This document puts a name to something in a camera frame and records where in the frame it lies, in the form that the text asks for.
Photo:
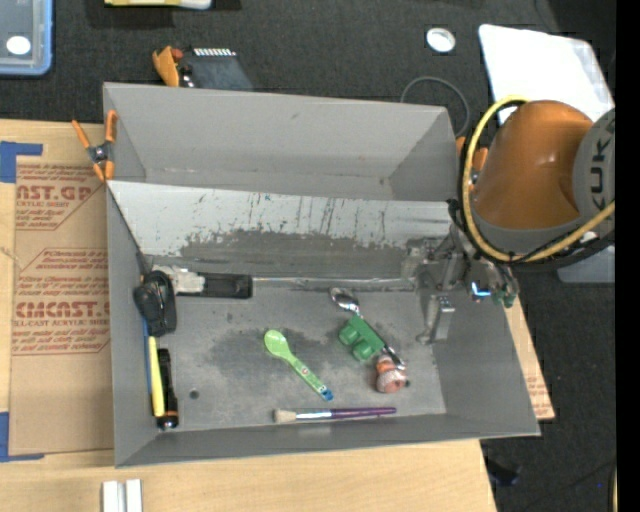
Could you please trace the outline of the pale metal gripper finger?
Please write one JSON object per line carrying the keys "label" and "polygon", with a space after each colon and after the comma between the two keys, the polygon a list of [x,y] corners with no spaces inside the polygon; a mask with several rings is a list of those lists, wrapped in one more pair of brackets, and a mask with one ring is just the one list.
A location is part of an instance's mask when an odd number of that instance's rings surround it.
{"label": "pale metal gripper finger", "polygon": [[401,262],[401,278],[414,290],[420,286],[420,272],[424,266],[425,246],[421,239],[409,240]]}
{"label": "pale metal gripper finger", "polygon": [[421,298],[421,306],[424,316],[424,330],[416,337],[416,340],[423,345],[446,341],[456,311],[450,295],[428,293]]}

